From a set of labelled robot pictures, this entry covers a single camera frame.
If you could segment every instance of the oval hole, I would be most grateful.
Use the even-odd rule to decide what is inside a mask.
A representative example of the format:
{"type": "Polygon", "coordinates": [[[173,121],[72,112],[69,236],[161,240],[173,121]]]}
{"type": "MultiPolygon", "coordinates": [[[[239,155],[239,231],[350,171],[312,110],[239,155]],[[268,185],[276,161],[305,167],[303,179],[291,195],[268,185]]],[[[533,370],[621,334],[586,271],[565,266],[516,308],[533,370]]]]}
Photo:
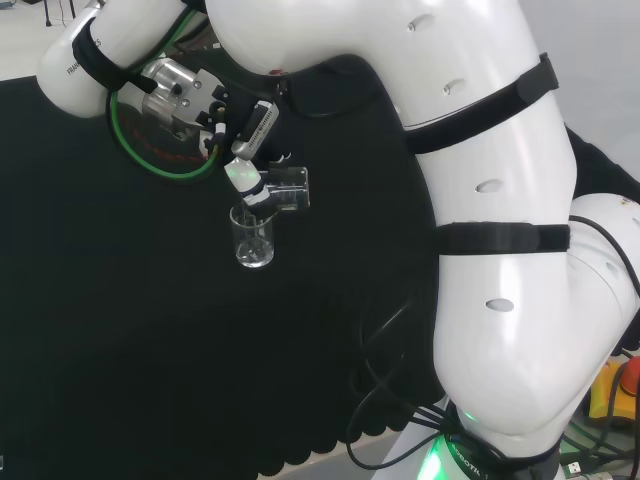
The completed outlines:
{"type": "Polygon", "coordinates": [[[409,25],[413,25],[415,30],[418,30],[421,27],[429,27],[433,25],[434,16],[430,13],[425,13],[424,15],[420,15],[413,19],[413,21],[409,25]]]}
{"type": "Polygon", "coordinates": [[[618,276],[618,269],[612,263],[607,263],[607,268],[611,273],[613,273],[616,277],[618,276]]]}
{"type": "Polygon", "coordinates": [[[516,308],[513,302],[511,300],[507,300],[506,298],[496,298],[494,300],[489,300],[486,305],[491,310],[495,310],[496,312],[501,313],[511,312],[514,308],[516,308]]]}
{"type": "Polygon", "coordinates": [[[480,185],[476,187],[476,192],[478,193],[495,193],[502,188],[503,182],[502,180],[498,180],[494,178],[493,180],[487,180],[486,182],[482,182],[480,185]]]}

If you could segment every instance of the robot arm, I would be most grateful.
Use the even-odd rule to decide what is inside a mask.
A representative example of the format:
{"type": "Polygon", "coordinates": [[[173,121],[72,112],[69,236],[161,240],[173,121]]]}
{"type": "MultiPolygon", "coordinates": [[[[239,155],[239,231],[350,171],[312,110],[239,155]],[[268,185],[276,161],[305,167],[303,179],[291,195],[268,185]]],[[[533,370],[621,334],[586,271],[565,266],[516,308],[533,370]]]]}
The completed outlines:
{"type": "MultiPolygon", "coordinates": [[[[363,57],[407,132],[494,94],[539,62],[517,0],[206,0],[206,6],[227,52],[254,73],[292,73],[341,54],[363,57]]],[[[105,55],[128,67],[184,8],[180,0],[109,0],[91,32],[105,55]]],[[[106,97],[70,49],[80,23],[94,15],[85,11],[76,20],[38,75],[45,94],[77,116],[100,114],[106,97]]],[[[266,116],[253,134],[264,131],[266,116]]],[[[255,175],[246,153],[253,134],[234,148],[238,158],[228,173],[255,175]]],[[[580,215],[611,232],[640,271],[640,206],[613,195],[572,203],[576,164],[552,94],[417,160],[439,227],[566,226],[570,214],[580,215]]],[[[264,195],[234,185],[250,192],[249,201],[264,195]]],[[[534,457],[558,442],[640,307],[611,246],[586,226],[571,227],[568,252],[440,260],[438,377],[464,427],[511,458],[534,457]]]]}

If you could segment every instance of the black table surface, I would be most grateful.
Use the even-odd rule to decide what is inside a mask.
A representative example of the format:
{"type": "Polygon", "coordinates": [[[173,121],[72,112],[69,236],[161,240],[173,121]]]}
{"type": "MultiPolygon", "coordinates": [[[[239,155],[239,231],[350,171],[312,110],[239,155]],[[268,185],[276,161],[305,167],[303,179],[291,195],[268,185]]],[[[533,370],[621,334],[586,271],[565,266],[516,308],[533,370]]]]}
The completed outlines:
{"type": "MultiPolygon", "coordinates": [[[[375,81],[323,75],[300,80],[311,110],[375,81]]],[[[333,122],[287,122],[312,208],[278,218],[276,259],[260,272],[233,255],[223,176],[185,187],[147,175],[103,118],[57,110],[35,78],[0,84],[0,106],[5,478],[254,479],[328,452],[358,403],[360,317],[380,323],[408,298],[387,342],[388,358],[410,360],[397,388],[425,403],[441,395],[431,206],[385,99],[333,122]]],[[[640,199],[601,152],[572,141],[577,193],[640,199]]],[[[402,428],[383,403],[360,430],[402,428]]]]}

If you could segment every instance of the green led light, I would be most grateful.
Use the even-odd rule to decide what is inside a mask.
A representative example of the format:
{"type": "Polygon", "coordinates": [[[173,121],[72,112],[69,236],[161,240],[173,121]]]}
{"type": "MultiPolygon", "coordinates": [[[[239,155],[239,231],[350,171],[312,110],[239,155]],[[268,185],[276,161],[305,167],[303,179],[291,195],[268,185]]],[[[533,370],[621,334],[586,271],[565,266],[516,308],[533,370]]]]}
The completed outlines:
{"type": "Polygon", "coordinates": [[[436,480],[440,475],[442,462],[440,461],[440,457],[438,457],[437,452],[439,444],[440,440],[436,440],[431,452],[429,452],[427,458],[424,459],[422,467],[420,468],[420,473],[418,474],[418,480],[436,480]]]}

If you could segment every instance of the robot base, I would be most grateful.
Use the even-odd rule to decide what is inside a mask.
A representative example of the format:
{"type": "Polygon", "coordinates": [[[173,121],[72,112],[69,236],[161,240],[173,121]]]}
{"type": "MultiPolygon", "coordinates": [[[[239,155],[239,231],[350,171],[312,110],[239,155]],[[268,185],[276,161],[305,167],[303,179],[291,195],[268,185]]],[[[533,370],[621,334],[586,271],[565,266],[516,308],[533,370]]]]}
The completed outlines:
{"type": "MultiPolygon", "coordinates": [[[[444,408],[448,401],[449,399],[445,398],[436,405],[444,408]]],[[[434,433],[435,430],[431,428],[410,423],[384,461],[392,461],[434,433]]],[[[484,473],[464,457],[459,456],[459,461],[465,463],[467,468],[463,470],[458,466],[445,438],[441,436],[399,464],[378,471],[373,480],[485,480],[484,473]]],[[[565,478],[562,468],[558,468],[553,480],[565,478]]]]}

